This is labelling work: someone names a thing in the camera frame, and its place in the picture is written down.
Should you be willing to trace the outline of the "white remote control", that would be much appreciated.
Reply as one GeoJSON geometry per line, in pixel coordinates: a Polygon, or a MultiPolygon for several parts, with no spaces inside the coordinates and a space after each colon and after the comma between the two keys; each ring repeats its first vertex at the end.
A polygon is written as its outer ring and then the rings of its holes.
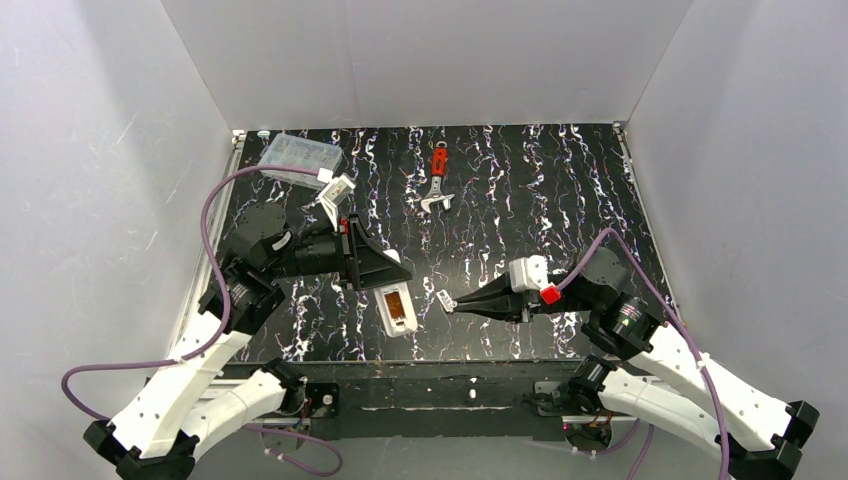
{"type": "Polygon", "coordinates": [[[401,263],[396,250],[386,249],[383,254],[395,263],[395,267],[380,273],[377,285],[371,288],[377,311],[388,337],[410,335],[418,330],[418,318],[409,286],[413,273],[401,263]]]}

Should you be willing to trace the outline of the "white remote battery cover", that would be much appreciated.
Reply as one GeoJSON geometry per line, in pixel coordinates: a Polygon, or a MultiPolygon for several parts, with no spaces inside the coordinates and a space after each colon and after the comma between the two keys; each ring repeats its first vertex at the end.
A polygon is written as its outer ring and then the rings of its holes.
{"type": "Polygon", "coordinates": [[[455,300],[451,297],[451,295],[449,294],[449,292],[448,292],[447,290],[442,289],[442,290],[437,291],[437,292],[436,292],[436,297],[437,297],[437,300],[439,301],[439,303],[440,303],[440,305],[441,305],[442,309],[443,309],[446,313],[448,313],[448,314],[452,314],[452,313],[454,313],[454,312],[455,312],[455,310],[456,310],[456,308],[457,308],[457,306],[458,306],[458,302],[457,302],[457,301],[455,301],[455,300]]]}

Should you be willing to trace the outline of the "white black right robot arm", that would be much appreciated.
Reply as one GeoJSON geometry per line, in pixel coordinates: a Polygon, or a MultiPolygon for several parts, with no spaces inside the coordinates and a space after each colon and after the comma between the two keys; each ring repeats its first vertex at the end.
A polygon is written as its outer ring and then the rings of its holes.
{"type": "Polygon", "coordinates": [[[665,430],[727,464],[734,479],[790,479],[820,414],[749,385],[704,353],[626,289],[628,269],[611,250],[585,250],[567,275],[540,255],[459,298],[438,299],[449,313],[509,323],[585,312],[582,333],[599,349],[561,383],[541,382],[526,401],[542,416],[609,411],[665,430]]]}

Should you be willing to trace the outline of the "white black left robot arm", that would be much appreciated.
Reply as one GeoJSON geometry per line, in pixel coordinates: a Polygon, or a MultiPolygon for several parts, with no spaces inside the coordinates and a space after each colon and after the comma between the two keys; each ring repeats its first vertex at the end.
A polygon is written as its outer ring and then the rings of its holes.
{"type": "Polygon", "coordinates": [[[345,289],[381,292],[413,277],[356,215],[300,233],[275,203],[253,205],[238,217],[221,272],[223,284],[204,292],[168,364],[122,411],[84,432],[84,441],[123,479],[184,479],[208,450],[255,419],[271,412],[303,419],[317,405],[306,375],[279,358],[203,400],[223,367],[283,303],[282,279],[334,274],[345,289]]]}

